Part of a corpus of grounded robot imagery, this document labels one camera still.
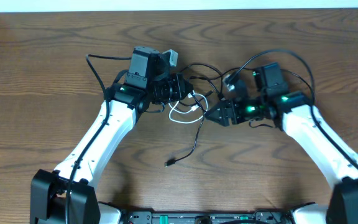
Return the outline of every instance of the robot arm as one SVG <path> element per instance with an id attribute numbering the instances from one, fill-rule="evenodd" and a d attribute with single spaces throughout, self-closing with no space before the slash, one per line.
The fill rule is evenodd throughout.
<path id="1" fill-rule="evenodd" d="M 95 122 L 77 147 L 53 172 L 39 170 L 34 176 L 30 223 L 64 223 L 65 204 L 70 211 L 70 223 L 118 223 L 121 212 L 98 203 L 96 199 L 95 191 L 101 174 L 123 137 L 141 114 L 148 112 L 150 103 L 163 105 L 164 109 L 166 103 L 183 100 L 193 90 L 193 85 L 182 74 L 170 73 L 176 62 L 177 53 L 172 50 L 160 54 L 148 47 L 135 47 L 130 68 L 120 73 L 125 75 L 124 84 L 117 80 L 107 88 L 109 102 L 101 105 Z M 109 116 L 107 123 L 101 126 L 106 118 L 106 105 L 109 105 Z M 77 170 L 73 170 L 75 162 L 93 138 Z M 60 196 L 66 190 L 70 192 L 71 200 Z"/>
<path id="2" fill-rule="evenodd" d="M 112 100 L 109 102 L 109 105 L 110 118 L 108 125 L 105 125 L 84 155 L 80 168 L 74 177 L 75 182 L 84 179 L 84 181 L 88 182 L 88 185 L 92 186 L 95 190 L 98 187 L 101 174 L 112 154 L 123 137 L 134 127 L 136 121 L 135 109 L 128 108 L 127 104 Z M 80 143 L 63 162 L 56 166 L 55 170 L 60 171 L 59 177 L 65 179 L 70 178 L 74 162 L 98 130 L 105 116 L 106 104 L 102 103 L 98 117 Z"/>
<path id="3" fill-rule="evenodd" d="M 277 63 L 255 68 L 254 78 L 261 96 L 249 98 L 245 83 L 238 76 L 228 77 L 228 89 L 239 97 L 219 102 L 206 113 L 206 119 L 222 126 L 229 126 L 229 120 L 240 124 L 272 119 L 277 128 L 302 146 L 333 189 L 329 207 L 311 204 L 294 209 L 290 214 L 293 223 L 358 223 L 358 169 L 317 127 L 311 101 L 302 92 L 290 93 Z M 317 107 L 312 107 L 321 129 L 358 165 L 358 154 L 328 126 Z"/>
<path id="4" fill-rule="evenodd" d="M 328 126 L 317 107 L 313 106 L 313 109 L 321 127 L 358 163 L 358 154 Z M 345 177 L 358 179 L 358 170 L 337 151 L 314 124 L 309 105 L 297 106 L 292 108 L 291 112 L 284 113 L 282 125 L 283 131 L 302 146 L 319 167 L 332 189 Z"/>

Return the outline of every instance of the wood grain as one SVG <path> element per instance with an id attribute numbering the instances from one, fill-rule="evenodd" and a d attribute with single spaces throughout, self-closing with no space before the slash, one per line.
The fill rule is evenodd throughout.
<path id="1" fill-rule="evenodd" d="M 52 170 L 94 121 L 102 96 L 85 54 L 128 56 L 135 45 L 174 49 L 179 67 L 206 62 L 221 70 L 266 49 L 292 49 L 313 69 L 326 121 L 358 152 L 358 9 L 0 14 L 0 223 L 28 222 L 33 175 Z M 305 74 L 282 54 L 253 65 L 273 61 Z M 129 66 L 93 62 L 105 83 Z M 244 78 L 252 87 L 252 76 Z M 307 91 L 287 78 L 292 89 Z M 205 122 L 195 153 L 164 168 L 188 152 L 196 129 L 170 122 L 168 113 L 142 115 L 104 171 L 98 199 L 187 211 L 328 203 L 324 176 L 277 129 Z"/>

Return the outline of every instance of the cable connector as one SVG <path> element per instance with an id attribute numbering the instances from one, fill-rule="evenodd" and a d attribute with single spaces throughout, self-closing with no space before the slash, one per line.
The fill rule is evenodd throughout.
<path id="1" fill-rule="evenodd" d="M 195 111 L 195 110 L 197 110 L 198 108 L 199 108 L 198 105 L 194 105 L 194 106 L 191 107 L 191 110 L 192 110 L 192 111 Z"/>
<path id="2" fill-rule="evenodd" d="M 164 163 L 165 167 L 174 165 L 176 163 L 176 159 L 170 159 L 167 162 Z"/>

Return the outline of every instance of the white cable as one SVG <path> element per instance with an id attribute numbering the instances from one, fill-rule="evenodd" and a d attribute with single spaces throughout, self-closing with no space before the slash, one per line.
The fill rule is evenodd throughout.
<path id="1" fill-rule="evenodd" d="M 178 112 L 178 113 L 181 113 L 181 114 L 188 114 L 188 113 L 194 111 L 193 109 L 190 109 L 190 110 L 187 111 L 187 112 L 182 112 L 182 111 L 176 110 L 176 109 L 175 109 L 176 106 L 172 107 L 171 103 L 169 103 L 169 106 L 170 106 L 174 111 L 176 111 L 176 112 Z"/>
<path id="2" fill-rule="evenodd" d="M 206 97 L 202 94 L 199 94 L 199 93 L 194 93 L 194 95 L 197 95 L 197 96 L 201 96 L 202 98 L 204 98 L 205 100 L 205 104 L 206 104 L 206 110 L 205 111 L 208 111 L 208 100 L 206 99 Z M 171 111 L 169 111 L 169 119 L 173 122 L 176 122 L 176 123 L 180 123 L 180 124 L 191 124 L 191 123 L 194 123 L 194 122 L 197 122 L 199 121 L 201 118 L 203 118 L 204 115 L 201 115 L 198 119 L 194 120 L 194 121 L 178 121 L 178 120 L 175 120 L 172 118 L 172 111 L 176 111 L 175 108 L 178 106 L 179 104 L 179 101 L 177 101 L 175 103 L 175 105 L 173 107 L 171 107 Z"/>

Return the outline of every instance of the white wall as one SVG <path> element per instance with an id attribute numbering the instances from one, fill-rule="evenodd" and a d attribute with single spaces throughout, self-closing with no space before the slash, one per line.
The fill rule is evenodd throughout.
<path id="1" fill-rule="evenodd" d="M 358 0 L 0 0 L 0 12 L 358 7 Z"/>

